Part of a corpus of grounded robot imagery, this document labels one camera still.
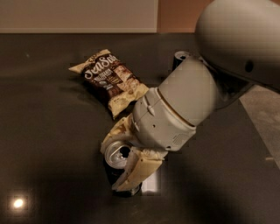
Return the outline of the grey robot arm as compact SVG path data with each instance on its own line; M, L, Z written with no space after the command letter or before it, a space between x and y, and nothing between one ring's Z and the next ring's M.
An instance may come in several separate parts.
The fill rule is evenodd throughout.
M196 128L260 85L279 91L280 5L272 0L213 0L195 28L198 56L183 60L106 135L101 153L121 174L116 192L139 189Z

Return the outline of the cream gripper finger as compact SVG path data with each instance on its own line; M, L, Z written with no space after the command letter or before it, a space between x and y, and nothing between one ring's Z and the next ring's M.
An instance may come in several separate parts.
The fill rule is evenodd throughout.
M105 153L106 149L114 142L121 141L130 147L136 147L136 138L133 134L132 114L121 118L110 132L105 136L101 143L100 152Z
M112 189L125 192L136 188L160 167L167 154L166 150L132 147L124 173L113 184Z

